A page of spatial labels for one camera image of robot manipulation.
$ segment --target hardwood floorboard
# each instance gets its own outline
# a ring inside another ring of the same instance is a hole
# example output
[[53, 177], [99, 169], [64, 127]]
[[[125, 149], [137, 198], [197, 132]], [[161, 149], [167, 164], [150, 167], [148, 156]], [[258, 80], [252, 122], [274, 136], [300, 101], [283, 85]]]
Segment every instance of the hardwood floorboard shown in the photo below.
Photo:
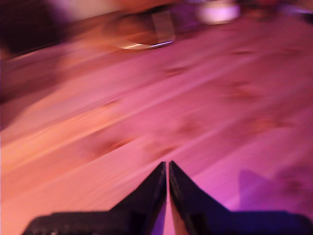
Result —
[[[107, 210], [170, 160], [231, 210], [313, 219], [312, 26], [242, 18], [138, 53], [95, 27], [4, 64], [4, 235], [54, 211]], [[167, 235], [172, 212], [168, 197]]]

